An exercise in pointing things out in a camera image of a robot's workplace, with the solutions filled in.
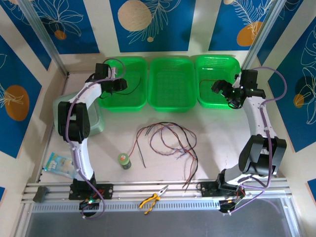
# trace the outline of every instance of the white tabletop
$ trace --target white tabletop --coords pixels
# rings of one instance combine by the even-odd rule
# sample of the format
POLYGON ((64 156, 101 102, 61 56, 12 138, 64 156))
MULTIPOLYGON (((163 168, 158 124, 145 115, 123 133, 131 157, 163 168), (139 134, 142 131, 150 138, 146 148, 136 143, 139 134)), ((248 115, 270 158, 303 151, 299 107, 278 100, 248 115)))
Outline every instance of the white tabletop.
MULTIPOLYGON (((70 74, 65 94, 78 91, 90 74, 70 74)), ((178 155, 165 157, 156 154, 149 146, 149 138, 140 136, 139 144, 147 168, 144 168, 137 147, 131 156, 132 167, 123 170, 117 161, 120 153, 130 153, 139 128, 151 123, 168 121, 186 127, 197 135, 195 151, 199 160, 194 179, 216 179, 224 168, 237 164, 239 154, 249 139, 250 131, 246 114, 240 110, 206 109, 199 103, 186 113, 160 113, 146 104, 140 112, 112 113, 102 109, 105 129, 89 137, 88 150, 97 181, 178 181, 186 180, 192 158, 189 155, 177 159, 178 155)), ((166 133, 166 141, 176 143, 166 133)), ((159 139, 155 147, 166 151, 159 139)), ((54 130, 47 148, 43 165, 50 154, 71 157, 69 145, 54 130)), ((69 178, 49 172, 42 172, 41 182, 71 182, 69 178)))

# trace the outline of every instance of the green basket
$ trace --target green basket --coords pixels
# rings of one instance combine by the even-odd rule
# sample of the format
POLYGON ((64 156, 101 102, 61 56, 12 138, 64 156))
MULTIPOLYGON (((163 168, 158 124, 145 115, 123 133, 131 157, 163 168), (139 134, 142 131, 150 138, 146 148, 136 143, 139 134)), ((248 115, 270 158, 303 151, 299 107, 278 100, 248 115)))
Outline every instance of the green basket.
POLYGON ((159 112, 186 112, 197 102, 193 63, 157 58, 150 64, 148 103, 159 112))
MULTIPOLYGON (((147 102, 147 62, 140 57, 120 57, 126 66, 123 78, 127 81, 127 89, 113 95, 104 92, 99 99, 101 107, 111 112, 140 111, 147 102)), ((106 62, 117 68, 117 76, 123 72, 122 65, 116 60, 106 62)))
POLYGON ((197 100, 205 108, 229 109, 224 96, 211 90, 217 80, 233 84, 240 73, 237 59, 226 55, 202 55, 196 59, 197 100))

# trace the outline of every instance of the green container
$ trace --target green container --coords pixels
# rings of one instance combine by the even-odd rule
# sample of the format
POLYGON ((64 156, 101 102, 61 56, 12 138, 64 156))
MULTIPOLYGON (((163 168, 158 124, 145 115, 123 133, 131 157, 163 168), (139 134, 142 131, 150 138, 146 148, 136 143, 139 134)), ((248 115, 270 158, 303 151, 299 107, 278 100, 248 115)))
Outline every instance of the green container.
POLYGON ((157 58, 150 64, 148 103, 159 112, 186 112, 197 102, 194 65, 187 58, 157 58))
POLYGON ((240 73, 237 59, 226 55, 202 55, 196 59, 197 100, 205 108, 229 109, 228 102, 221 94, 211 90, 217 80, 233 84, 235 75, 240 73))
MULTIPOLYGON (((147 102, 147 62, 140 57, 120 57, 126 66, 123 78, 127 81, 127 89, 110 95, 104 92, 99 99, 101 107, 111 112, 139 111, 147 102)), ((106 62, 117 68, 117 77, 123 72, 122 65, 116 60, 106 62)))

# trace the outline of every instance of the purple cable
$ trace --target purple cable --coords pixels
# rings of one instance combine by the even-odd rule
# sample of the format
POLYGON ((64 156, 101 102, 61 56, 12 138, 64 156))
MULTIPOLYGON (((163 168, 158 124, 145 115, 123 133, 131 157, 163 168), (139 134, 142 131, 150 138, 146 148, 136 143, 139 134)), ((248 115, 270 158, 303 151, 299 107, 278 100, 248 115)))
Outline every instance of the purple cable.
POLYGON ((263 188, 260 188, 260 187, 254 187, 254 186, 248 186, 248 185, 244 185, 244 184, 240 184, 240 186, 244 187, 244 188, 249 188, 249 189, 256 189, 256 190, 261 190, 261 193, 259 193, 258 195, 256 195, 254 198, 252 198, 251 200, 249 200, 248 202, 244 203, 243 205, 237 207, 235 210, 231 211, 230 213, 234 213, 235 211, 238 211, 239 209, 243 208, 244 206, 246 206, 247 204, 251 203, 252 201, 254 201, 255 199, 257 199, 259 196, 261 196, 264 192, 265 192, 265 188, 268 188, 270 186, 270 183, 271 183, 271 177, 272 177, 272 140, 271 140, 271 136, 270 136, 270 132, 268 130, 268 123, 267 123, 267 119, 265 117, 265 114, 263 112, 263 106, 268 103, 268 102, 272 102, 272 101, 277 101, 277 100, 280 100, 282 99, 286 92, 287 92, 287 84, 286 84, 286 80, 284 78, 284 76, 279 72, 277 71, 276 69, 273 69, 273 68, 270 68, 270 67, 257 67, 257 68, 254 68, 252 70, 257 70, 257 69, 268 69, 268 70, 271 70, 273 72, 275 72, 276 74, 278 74, 281 79, 283 80, 283 83, 284 83, 284 92, 282 95, 280 95, 279 97, 277 98, 274 98, 274 99, 269 99, 269 100, 265 100, 264 102, 261 103, 260 105, 260 113, 261 113, 261 117, 262 117, 262 120, 263 120, 263 124, 265 126, 265 131, 266 131, 266 134, 267 134, 267 139, 268 139, 268 147, 269 147, 269 174, 268 174, 268 180, 267 180, 267 184, 265 185, 262 181, 260 181, 259 179, 257 178, 254 178, 252 176, 248 176, 248 177, 245 177, 245 178, 241 178, 240 180, 238 180, 238 182, 245 182, 246 180, 248 179, 254 179, 255 181, 257 181, 260 185, 263 186, 263 188))
MULTIPOLYGON (((125 72, 126 72, 126 67, 125 67, 124 63, 123 63, 121 60, 117 59, 117 58, 108 58, 108 59, 104 60, 103 63, 105 63, 105 62, 107 62, 107 61, 109 61, 109 60, 116 60, 116 61, 118 61, 119 63, 122 64, 122 66, 123 66, 123 72, 122 72, 122 74, 121 74, 118 78, 116 78, 116 79, 121 79, 121 78, 125 75, 125 72)), ((78 169, 78 173, 79 173, 79 175, 83 178, 83 180, 93 189, 93 191, 96 192, 96 194, 99 196, 99 198, 100 198, 100 199, 102 200, 102 202, 103 202, 103 211, 102 211, 102 213, 101 213, 99 216, 96 216, 96 217, 89 217, 89 218, 86 218, 85 216, 82 216, 83 218, 90 219, 90 220, 99 218, 99 217, 101 217, 101 216, 104 214, 104 212, 105 212, 105 200, 104 200, 103 196, 100 194, 100 192, 90 183, 89 180, 86 179, 86 177, 84 176, 82 170, 79 168, 79 165, 78 165, 78 164, 79 164, 79 158, 77 157, 77 153, 74 152, 74 150, 75 150, 76 147, 75 147, 75 145, 73 144, 73 142, 69 139, 69 123, 70 123, 71 112, 72 112, 72 110, 73 110, 73 108, 74 108, 74 106, 75 106, 75 103, 76 103, 76 102, 78 101, 78 99, 82 96, 82 94, 83 94, 86 90, 88 90, 91 86, 93 86, 94 84, 100 83, 100 82, 103 82, 103 81, 106 81, 106 80, 109 80, 109 79, 100 79, 100 80, 97 80, 97 81, 91 83, 89 86, 85 87, 85 88, 78 94, 78 96, 74 99, 73 103, 70 105, 70 108, 69 108, 69 111, 68 111, 68 115, 67 115, 67 121, 66 121, 65 137, 66 137, 66 141, 70 144, 70 146, 71 146, 71 148, 72 148, 73 157, 74 157, 74 162, 75 162, 76 168, 78 169)))

